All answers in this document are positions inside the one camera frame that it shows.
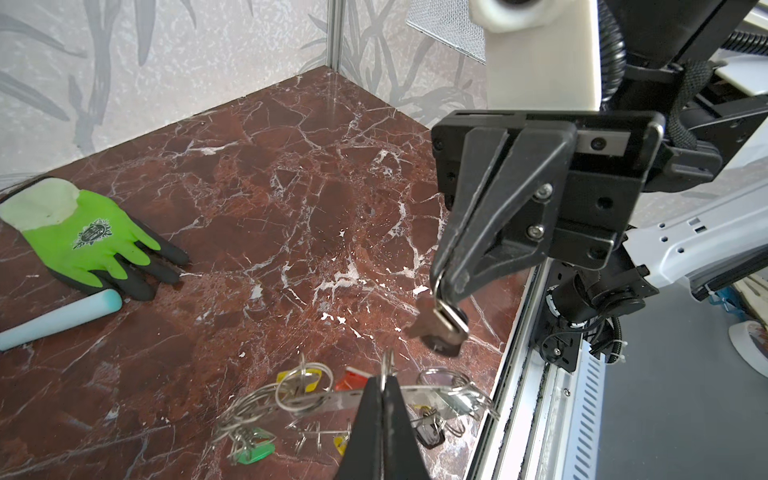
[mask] marble table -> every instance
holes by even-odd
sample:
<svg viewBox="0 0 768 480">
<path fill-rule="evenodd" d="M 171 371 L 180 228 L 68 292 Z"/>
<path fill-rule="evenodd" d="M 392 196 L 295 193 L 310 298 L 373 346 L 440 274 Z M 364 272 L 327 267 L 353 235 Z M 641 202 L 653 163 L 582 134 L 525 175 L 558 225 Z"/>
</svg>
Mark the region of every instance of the marble table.
<svg viewBox="0 0 768 480">
<path fill-rule="evenodd" d="M 429 131 L 327 68 L 51 174 L 192 264 L 152 302 L 0 353 L 0 478 L 332 478 L 338 460 L 232 466 L 209 445 L 231 399 L 299 351 L 341 374 L 393 348 L 403 384 L 439 365 L 493 386 L 527 273 L 464 302 L 459 358 L 405 339 L 448 215 Z M 79 298 L 0 222 L 0 329 Z M 433 478 L 461 478 L 475 433 L 427 452 Z"/>
</svg>

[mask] pile of keys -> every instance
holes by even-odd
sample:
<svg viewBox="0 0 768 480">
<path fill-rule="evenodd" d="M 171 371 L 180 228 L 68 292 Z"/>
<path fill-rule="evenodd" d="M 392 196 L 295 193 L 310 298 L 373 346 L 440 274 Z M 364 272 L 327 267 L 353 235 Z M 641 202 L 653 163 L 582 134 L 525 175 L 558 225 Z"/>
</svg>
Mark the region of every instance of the pile of keys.
<svg viewBox="0 0 768 480">
<path fill-rule="evenodd" d="M 392 351 L 384 357 L 392 362 Z M 307 440 L 320 454 L 326 438 L 333 440 L 335 451 L 343 456 L 354 410 L 368 377 L 365 372 L 347 367 L 344 377 L 334 383 L 328 366 L 306 362 L 300 355 L 299 365 L 280 373 L 277 382 L 235 399 L 219 416 L 212 443 L 229 439 L 232 446 L 228 458 L 233 464 L 258 462 L 280 444 L 288 448 L 292 445 L 293 454 L 298 455 Z M 465 417 L 479 420 L 487 412 L 498 418 L 490 398 L 461 372 L 425 369 L 419 373 L 416 385 L 401 390 L 412 414 L 415 437 L 426 449 L 441 445 L 446 432 L 464 435 Z"/>
</svg>

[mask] green glove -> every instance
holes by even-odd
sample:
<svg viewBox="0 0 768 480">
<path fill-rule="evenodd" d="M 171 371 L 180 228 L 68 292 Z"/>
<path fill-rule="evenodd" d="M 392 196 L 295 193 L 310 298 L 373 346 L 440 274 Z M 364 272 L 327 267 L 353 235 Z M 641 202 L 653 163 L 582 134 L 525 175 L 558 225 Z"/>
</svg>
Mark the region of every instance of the green glove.
<svg viewBox="0 0 768 480">
<path fill-rule="evenodd" d="M 137 269 L 164 283 L 178 282 L 179 275 L 147 253 L 189 263 L 183 250 L 114 201 L 61 178 L 44 178 L 6 197 L 0 219 L 22 233 L 53 276 L 88 294 L 118 288 L 136 300 L 152 300 L 154 288 Z"/>
</svg>

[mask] light blue foam tube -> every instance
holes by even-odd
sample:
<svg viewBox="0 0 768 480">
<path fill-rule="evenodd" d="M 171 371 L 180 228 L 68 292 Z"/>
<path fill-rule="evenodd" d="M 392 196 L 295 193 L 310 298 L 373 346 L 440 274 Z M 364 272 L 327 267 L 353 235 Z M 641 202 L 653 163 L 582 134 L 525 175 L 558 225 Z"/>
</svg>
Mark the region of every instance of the light blue foam tube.
<svg viewBox="0 0 768 480">
<path fill-rule="evenodd" d="M 12 349 L 32 340 L 63 332 L 73 326 L 117 312 L 122 306 L 120 293 L 103 290 L 0 333 L 0 350 Z"/>
</svg>

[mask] gray patterned wall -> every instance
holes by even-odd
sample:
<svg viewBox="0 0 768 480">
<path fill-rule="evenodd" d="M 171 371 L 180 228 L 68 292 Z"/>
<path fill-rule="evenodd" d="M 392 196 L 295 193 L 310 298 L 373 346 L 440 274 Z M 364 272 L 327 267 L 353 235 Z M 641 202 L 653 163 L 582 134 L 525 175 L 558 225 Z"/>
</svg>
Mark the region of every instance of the gray patterned wall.
<svg viewBox="0 0 768 480">
<path fill-rule="evenodd" d="M 326 0 L 0 2 L 0 189 L 325 63 Z"/>
<path fill-rule="evenodd" d="M 485 108 L 485 66 L 406 25 L 409 0 L 346 0 L 341 72 L 431 127 L 456 109 Z M 650 226 L 768 177 L 768 159 L 678 194 L 643 194 L 632 223 Z"/>
<path fill-rule="evenodd" d="M 346 0 L 341 73 L 432 126 L 485 107 L 485 66 L 406 25 L 409 0 Z"/>
</svg>

